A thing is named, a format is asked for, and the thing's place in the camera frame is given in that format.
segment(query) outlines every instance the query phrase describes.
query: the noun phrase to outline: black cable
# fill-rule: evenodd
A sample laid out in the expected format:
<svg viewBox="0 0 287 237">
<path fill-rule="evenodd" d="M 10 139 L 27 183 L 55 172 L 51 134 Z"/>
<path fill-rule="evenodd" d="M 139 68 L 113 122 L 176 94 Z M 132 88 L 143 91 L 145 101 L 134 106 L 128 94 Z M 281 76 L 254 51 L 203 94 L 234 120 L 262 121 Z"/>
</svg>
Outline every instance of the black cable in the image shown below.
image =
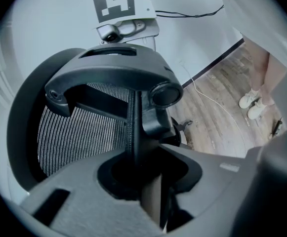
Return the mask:
<svg viewBox="0 0 287 237">
<path fill-rule="evenodd" d="M 156 10 L 155 12 L 157 13 L 168 13 L 168 14 L 179 14 L 181 16 L 166 16 L 166 15 L 158 15 L 158 17 L 164 17 L 164 18 L 201 18 L 201 17 L 206 17 L 206 16 L 213 16 L 215 15 L 218 11 L 220 11 L 222 8 L 224 8 L 224 5 L 222 5 L 219 9 L 217 9 L 216 11 L 212 12 L 212 13 L 206 13 L 206 14 L 201 14 L 201 15 L 186 15 L 183 13 L 179 13 L 179 12 L 171 12 L 171 11 L 165 11 L 165 10 Z"/>
</svg>

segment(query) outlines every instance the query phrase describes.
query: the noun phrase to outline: person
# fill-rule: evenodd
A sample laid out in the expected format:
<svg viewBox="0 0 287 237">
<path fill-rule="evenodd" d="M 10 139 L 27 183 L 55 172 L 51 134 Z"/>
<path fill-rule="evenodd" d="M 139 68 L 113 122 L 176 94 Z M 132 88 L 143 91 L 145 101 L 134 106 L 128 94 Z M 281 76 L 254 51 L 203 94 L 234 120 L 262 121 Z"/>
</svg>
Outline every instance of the person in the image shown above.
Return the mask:
<svg viewBox="0 0 287 237">
<path fill-rule="evenodd" d="M 287 72 L 287 16 L 275 0 L 223 0 L 234 28 L 242 33 L 252 61 L 251 90 L 239 106 L 249 119 L 274 104 L 270 95 Z"/>
</svg>

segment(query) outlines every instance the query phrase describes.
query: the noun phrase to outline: white wall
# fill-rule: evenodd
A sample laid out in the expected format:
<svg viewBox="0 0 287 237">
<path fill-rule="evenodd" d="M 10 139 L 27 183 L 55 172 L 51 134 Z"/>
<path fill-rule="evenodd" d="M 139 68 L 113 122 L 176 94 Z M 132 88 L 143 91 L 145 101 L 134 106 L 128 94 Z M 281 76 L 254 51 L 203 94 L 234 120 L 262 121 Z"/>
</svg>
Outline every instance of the white wall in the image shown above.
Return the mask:
<svg viewBox="0 0 287 237">
<path fill-rule="evenodd" d="M 152 0 L 155 10 L 180 12 L 188 15 L 216 11 L 222 0 Z M 160 35 L 157 51 L 168 62 L 183 84 L 189 77 L 181 64 L 196 75 L 218 58 L 242 35 L 229 23 L 224 9 L 203 18 L 158 18 Z"/>
<path fill-rule="evenodd" d="M 152 0 L 155 9 L 203 14 L 217 10 L 222 0 Z M 24 77 L 50 55 L 71 47 L 91 48 L 99 44 L 90 29 L 87 0 L 17 0 L 12 30 L 17 62 Z M 183 84 L 240 38 L 228 22 L 224 9 L 205 18 L 158 18 L 157 51 Z"/>
<path fill-rule="evenodd" d="M 27 192 L 12 174 L 7 156 L 7 122 L 12 101 L 23 82 L 13 53 L 10 17 L 0 22 L 0 194 L 19 204 Z"/>
</svg>

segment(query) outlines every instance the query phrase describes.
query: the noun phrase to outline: floor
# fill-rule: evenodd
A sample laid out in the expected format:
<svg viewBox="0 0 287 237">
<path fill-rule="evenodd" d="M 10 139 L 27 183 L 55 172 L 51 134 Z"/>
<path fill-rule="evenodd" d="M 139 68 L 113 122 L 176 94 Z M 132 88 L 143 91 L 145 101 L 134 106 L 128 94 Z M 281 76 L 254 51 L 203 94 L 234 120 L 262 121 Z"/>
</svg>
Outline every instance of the floor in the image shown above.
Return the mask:
<svg viewBox="0 0 287 237">
<path fill-rule="evenodd" d="M 246 151 L 265 145 L 281 118 L 276 106 L 268 107 L 256 120 L 247 118 L 248 109 L 241 109 L 239 99 L 250 90 L 249 69 L 253 67 L 245 44 L 195 81 L 199 92 L 222 105 L 237 122 Z M 170 108 L 171 116 L 179 123 L 192 120 L 185 130 L 187 144 L 193 150 L 232 157 L 246 156 L 243 139 L 237 126 L 217 104 L 201 96 L 190 84 L 184 89 L 179 103 Z M 285 121 L 280 131 L 286 130 Z"/>
</svg>

